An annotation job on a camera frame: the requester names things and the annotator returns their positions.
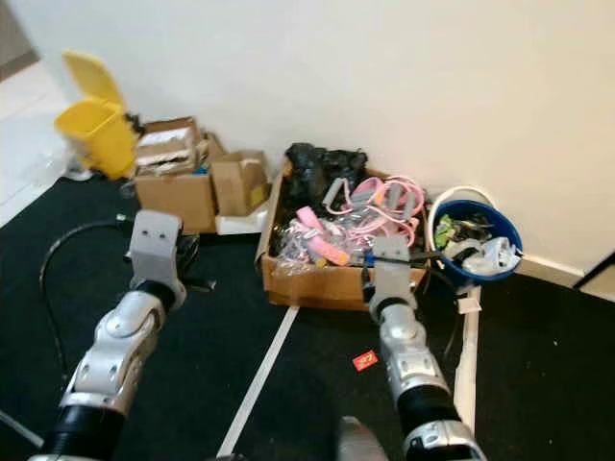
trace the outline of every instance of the yellow bin lid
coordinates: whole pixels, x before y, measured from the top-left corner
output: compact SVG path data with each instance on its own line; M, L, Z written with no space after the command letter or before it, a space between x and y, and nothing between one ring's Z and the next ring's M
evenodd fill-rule
M117 104L124 108L124 100L105 65L91 55L72 50L62 52L73 79L89 98Z

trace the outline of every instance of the wire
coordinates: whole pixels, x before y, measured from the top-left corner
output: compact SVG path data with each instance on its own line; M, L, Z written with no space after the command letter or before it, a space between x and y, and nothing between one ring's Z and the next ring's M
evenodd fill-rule
M42 437L40 437L38 434L35 434L32 430L21 424L19 421L16 421L11 418L2 410L0 410L0 421L10 427L15 432L17 432L23 438L27 439L32 445L34 445L38 449L42 447Z
M93 223L83 224L82 226L70 230L53 243L53 245L47 251L45 258L42 261L42 265L40 266L40 271L38 273L38 288L40 290L40 294L42 296L43 303L45 306L45 312L47 314L49 328L51 329L51 333L54 337L56 357L58 359L58 365L60 366L61 371L62 390L66 387L66 384L68 383L68 365L66 363L66 353L64 351L64 344L62 341L60 327L58 325L56 315L54 314L51 303L49 302L49 296L47 294L47 271L49 269L49 265L51 264L51 261L56 252L75 235L79 235L82 232L91 231L93 229L118 229L118 227L121 225L121 221L123 220L120 220L120 217L118 216L117 219L114 221L96 221Z

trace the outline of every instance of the black carpet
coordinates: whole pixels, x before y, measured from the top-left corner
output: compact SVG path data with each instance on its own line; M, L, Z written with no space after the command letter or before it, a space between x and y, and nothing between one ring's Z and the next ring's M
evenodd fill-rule
M37 292L52 240L133 201L110 182L58 182L0 230L0 408L39 433L59 401L60 374ZM191 293L147 363L116 460L204 460L216 453L283 309L268 305L252 260L253 237L203 242L194 274L216 279ZM77 237L49 274L71 368L99 318L126 289L128 240L114 230ZM441 287L420 300L430 345L441 358L455 321ZM572 290L515 276L483 289L477 436L491 460L612 459L615 410L609 365L615 308ZM461 329L442 368L451 385ZM401 432L381 363L357 373L352 359L378 350L367 314L302 309L258 399L237 451L253 461L327 460L342 415L377 434L391 460ZM0 459L32 449L0 425Z

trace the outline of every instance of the yellow trash bin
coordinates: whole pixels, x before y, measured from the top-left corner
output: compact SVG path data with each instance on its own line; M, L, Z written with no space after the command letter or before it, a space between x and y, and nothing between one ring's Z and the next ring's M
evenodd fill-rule
M92 56L62 53L75 82L86 95L56 118L56 129L83 164L111 180L130 176L136 134L124 118L124 102L105 65Z

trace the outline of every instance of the white wall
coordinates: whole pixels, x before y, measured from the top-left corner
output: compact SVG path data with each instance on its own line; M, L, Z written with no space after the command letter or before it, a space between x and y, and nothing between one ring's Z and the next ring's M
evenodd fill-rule
M615 3L11 0L62 86L71 47L132 110L228 148L362 147L432 190L487 188L526 250L586 270L615 236Z

